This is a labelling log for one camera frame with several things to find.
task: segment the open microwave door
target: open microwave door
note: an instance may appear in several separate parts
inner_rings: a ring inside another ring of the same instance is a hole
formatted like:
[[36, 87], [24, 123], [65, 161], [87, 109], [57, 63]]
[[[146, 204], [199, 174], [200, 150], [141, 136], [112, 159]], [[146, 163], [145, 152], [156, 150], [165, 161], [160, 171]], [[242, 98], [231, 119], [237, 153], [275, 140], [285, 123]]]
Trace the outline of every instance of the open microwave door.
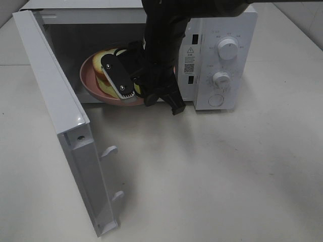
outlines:
[[118, 226], [111, 202], [123, 193], [109, 197], [100, 165], [116, 147], [99, 156], [90, 121], [42, 32], [41, 17], [36, 19], [37, 13], [28, 10], [13, 15], [57, 137], [95, 232], [101, 236]]

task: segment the power knob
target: power knob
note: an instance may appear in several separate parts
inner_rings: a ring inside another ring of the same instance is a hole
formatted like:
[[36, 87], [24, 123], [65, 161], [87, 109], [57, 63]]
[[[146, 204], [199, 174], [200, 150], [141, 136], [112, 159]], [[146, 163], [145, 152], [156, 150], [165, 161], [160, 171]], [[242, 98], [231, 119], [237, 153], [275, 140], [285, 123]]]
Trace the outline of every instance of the power knob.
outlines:
[[218, 52], [221, 59], [233, 59], [238, 54], [238, 42], [233, 38], [226, 38], [218, 44]]
[[212, 78], [216, 88], [228, 90], [230, 88], [231, 78], [227, 72], [217, 72]]

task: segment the white wall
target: white wall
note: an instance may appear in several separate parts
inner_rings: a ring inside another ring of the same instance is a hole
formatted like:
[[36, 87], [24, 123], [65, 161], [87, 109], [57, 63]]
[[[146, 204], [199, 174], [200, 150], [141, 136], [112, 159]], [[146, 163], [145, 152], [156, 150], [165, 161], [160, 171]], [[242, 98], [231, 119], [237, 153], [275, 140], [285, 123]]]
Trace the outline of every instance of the white wall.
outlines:
[[314, 43], [323, 49], [323, 3], [276, 3]]
[[0, 27], [26, 2], [27, 0], [0, 0]]

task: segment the table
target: table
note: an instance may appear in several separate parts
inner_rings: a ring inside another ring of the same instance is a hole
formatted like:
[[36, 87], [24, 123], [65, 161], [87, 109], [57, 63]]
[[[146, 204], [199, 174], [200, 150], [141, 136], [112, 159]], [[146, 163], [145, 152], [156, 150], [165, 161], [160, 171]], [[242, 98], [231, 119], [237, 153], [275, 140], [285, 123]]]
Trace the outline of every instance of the table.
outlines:
[[101, 238], [15, 25], [0, 29], [0, 241], [320, 241], [323, 52], [274, 5], [255, 7], [235, 110], [84, 106], [98, 150], [119, 148], [102, 164], [108, 189], [126, 194]]

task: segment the microwave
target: microwave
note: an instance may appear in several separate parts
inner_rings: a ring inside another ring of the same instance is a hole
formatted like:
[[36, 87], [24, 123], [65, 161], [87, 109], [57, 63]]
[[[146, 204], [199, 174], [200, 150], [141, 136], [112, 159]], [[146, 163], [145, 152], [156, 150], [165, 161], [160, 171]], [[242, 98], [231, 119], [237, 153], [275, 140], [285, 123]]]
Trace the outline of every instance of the microwave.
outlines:
[[[97, 236], [118, 226], [101, 161], [116, 146], [98, 152], [82, 103], [100, 102], [80, 81], [92, 54], [143, 39], [146, 14], [140, 0], [31, 0], [14, 13], [23, 45], [53, 126]], [[243, 74], [257, 12], [250, 6], [234, 18], [191, 19], [175, 72], [184, 101], [196, 110], [232, 109]]]

